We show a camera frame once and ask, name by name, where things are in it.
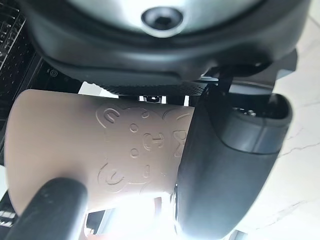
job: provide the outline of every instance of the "embossed bear pattern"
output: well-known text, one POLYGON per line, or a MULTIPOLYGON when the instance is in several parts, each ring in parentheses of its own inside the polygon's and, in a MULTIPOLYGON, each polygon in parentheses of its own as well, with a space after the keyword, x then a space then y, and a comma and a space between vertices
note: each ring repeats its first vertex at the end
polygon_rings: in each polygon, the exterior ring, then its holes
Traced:
POLYGON ((191 118, 189 108, 160 116, 142 107, 101 106, 96 119, 104 128, 105 165, 98 171, 99 185, 111 193, 130 185, 142 190, 152 181, 176 175, 172 164, 178 169, 191 118))

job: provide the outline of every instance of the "black screw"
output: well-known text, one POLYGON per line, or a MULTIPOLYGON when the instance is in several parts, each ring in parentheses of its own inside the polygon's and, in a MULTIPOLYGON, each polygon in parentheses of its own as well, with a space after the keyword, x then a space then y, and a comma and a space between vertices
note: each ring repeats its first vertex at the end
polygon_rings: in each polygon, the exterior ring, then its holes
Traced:
POLYGON ((55 69, 52 69, 52 70, 50 71, 50 76, 53 77, 53 78, 55 78, 56 76, 58 76, 58 71, 55 70, 55 69))
POLYGON ((184 16, 175 8, 159 6, 146 10, 141 19, 152 29, 166 31, 179 26, 184 16))

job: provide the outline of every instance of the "black plastic housing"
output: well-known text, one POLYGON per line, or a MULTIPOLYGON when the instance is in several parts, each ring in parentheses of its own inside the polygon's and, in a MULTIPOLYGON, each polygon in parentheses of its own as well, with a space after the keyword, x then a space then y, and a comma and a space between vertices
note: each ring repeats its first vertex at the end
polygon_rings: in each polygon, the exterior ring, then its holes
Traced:
POLYGON ((279 60, 294 50, 310 4, 266 0, 224 25, 159 39, 103 24, 65 0, 20 2, 33 43, 46 61, 72 78, 116 88, 120 95, 140 87, 149 87, 145 95, 159 95, 160 87, 169 86, 168 92, 171 86, 185 88, 211 67, 279 60))
POLYGON ((291 106, 281 95, 237 96, 215 85, 206 88, 178 169, 181 234, 218 240, 240 222, 262 189, 291 120, 291 106))

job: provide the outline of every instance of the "black rubber grip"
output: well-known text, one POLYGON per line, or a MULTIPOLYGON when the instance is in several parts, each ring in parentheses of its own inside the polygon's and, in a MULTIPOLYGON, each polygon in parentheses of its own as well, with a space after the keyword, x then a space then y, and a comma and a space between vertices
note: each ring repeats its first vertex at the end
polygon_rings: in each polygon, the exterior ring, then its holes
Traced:
POLYGON ((87 201, 80 182, 55 178, 36 193, 5 240, 77 240, 87 201))

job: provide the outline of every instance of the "beige cup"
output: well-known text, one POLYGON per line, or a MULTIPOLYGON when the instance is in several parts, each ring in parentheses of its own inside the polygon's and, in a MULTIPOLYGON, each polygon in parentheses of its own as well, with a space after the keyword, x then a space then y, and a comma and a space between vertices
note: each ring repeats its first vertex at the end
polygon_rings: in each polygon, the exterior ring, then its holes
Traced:
POLYGON ((20 215, 47 181, 69 177, 88 190, 88 212, 133 196, 172 193, 194 109, 27 90, 6 128, 9 195, 20 215))

